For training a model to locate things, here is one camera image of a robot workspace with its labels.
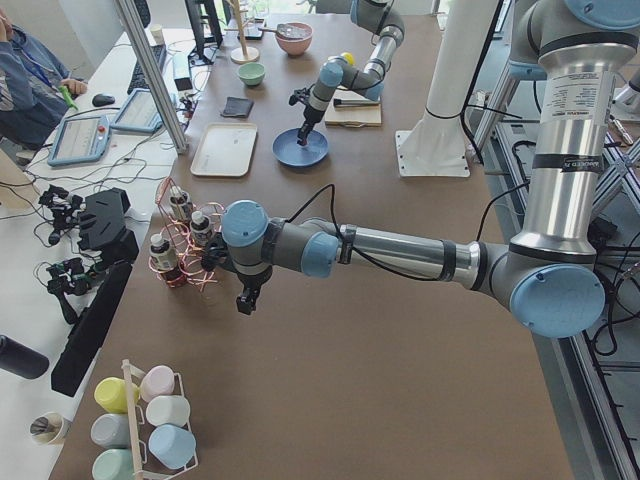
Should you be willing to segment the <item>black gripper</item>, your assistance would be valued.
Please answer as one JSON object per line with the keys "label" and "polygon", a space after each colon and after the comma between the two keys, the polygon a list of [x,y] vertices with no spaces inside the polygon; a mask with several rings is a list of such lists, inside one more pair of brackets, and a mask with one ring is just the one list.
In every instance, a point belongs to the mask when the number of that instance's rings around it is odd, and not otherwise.
{"label": "black gripper", "polygon": [[319,110],[305,110],[303,113],[304,122],[298,130],[298,139],[306,140],[313,131],[315,125],[320,122]]}
{"label": "black gripper", "polygon": [[236,297],[237,310],[245,315],[251,315],[257,306],[263,283],[255,279],[242,280],[243,290]]}

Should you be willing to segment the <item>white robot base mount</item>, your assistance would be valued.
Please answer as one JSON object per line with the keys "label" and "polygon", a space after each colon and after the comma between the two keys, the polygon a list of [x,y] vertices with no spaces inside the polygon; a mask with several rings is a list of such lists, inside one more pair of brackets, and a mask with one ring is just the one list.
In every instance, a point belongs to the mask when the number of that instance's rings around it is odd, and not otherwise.
{"label": "white robot base mount", "polygon": [[452,3],[423,117],[412,130],[396,133],[401,176],[470,176],[461,121],[481,53],[493,37],[500,10],[499,1]]}

